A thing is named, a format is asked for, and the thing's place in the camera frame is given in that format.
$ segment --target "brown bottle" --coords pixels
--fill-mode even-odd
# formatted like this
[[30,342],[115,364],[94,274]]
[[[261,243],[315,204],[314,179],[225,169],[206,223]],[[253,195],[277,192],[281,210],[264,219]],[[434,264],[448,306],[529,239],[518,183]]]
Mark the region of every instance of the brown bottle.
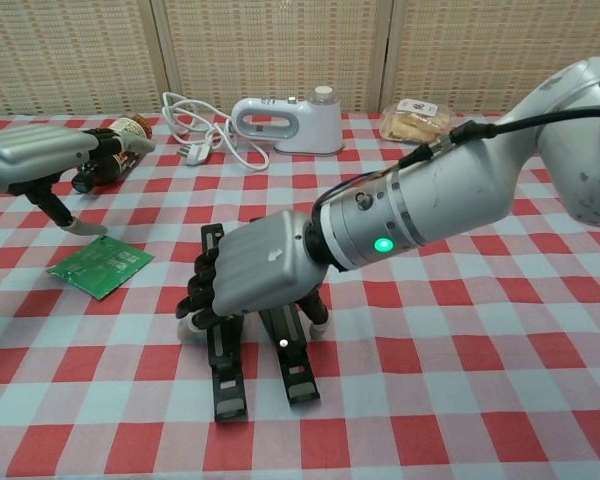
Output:
[[[151,139],[153,132],[149,122],[138,114],[118,118],[108,128],[115,132],[126,131]],[[142,156],[133,152],[121,152],[104,158],[91,159],[78,167],[71,185],[80,193],[90,192],[96,185],[109,185],[131,170]]]

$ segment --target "table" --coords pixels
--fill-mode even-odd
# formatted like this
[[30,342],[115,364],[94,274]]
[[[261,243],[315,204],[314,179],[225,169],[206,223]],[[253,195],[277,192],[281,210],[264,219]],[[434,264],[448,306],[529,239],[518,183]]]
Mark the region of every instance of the table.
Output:
[[[539,159],[504,220],[329,273],[333,322],[308,348],[319,404],[289,407],[275,350],[247,319],[249,418],[219,425],[204,341],[181,345],[173,314],[200,226],[308,211],[408,149],[379,138],[378,116],[350,114],[337,158],[274,154],[247,174],[216,153],[192,168],[149,118],[158,147],[124,183],[79,195],[68,172],[55,189],[155,256],[105,300],[45,273],[90,239],[0,196],[0,477],[599,478],[600,230],[567,216]],[[0,117],[0,128],[112,120]]]

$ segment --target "silver robotic arm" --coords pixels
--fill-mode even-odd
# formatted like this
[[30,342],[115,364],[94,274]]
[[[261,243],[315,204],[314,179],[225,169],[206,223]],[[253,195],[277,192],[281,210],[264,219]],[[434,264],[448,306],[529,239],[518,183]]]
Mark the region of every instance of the silver robotic arm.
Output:
[[25,195],[60,228],[76,235],[98,235],[106,228],[81,222],[51,188],[66,170],[89,159],[131,151],[148,153],[154,142],[106,128],[75,130],[31,124],[0,130],[0,193]]
[[382,172],[341,184],[312,215],[281,211],[229,232],[196,260],[176,312],[181,337],[299,302],[330,266],[361,268],[504,218],[535,153],[569,215],[600,227],[600,57],[556,73],[496,124],[467,122]]

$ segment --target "green led light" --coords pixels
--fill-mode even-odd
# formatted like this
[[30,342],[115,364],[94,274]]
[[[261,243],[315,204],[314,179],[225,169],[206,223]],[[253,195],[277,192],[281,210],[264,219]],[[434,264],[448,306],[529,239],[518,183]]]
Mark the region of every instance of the green led light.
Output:
[[380,253],[388,253],[393,250],[393,242],[388,238],[380,237],[373,244],[373,248]]

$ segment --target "woven panel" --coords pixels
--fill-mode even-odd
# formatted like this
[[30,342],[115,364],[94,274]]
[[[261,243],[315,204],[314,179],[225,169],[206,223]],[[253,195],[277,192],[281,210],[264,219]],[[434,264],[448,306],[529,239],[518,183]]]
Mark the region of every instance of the woven panel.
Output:
[[378,2],[167,0],[183,94],[230,110],[242,97],[334,87],[367,110]]
[[600,0],[407,0],[391,100],[506,111],[599,54]]
[[0,0],[0,114],[159,103],[136,0]]

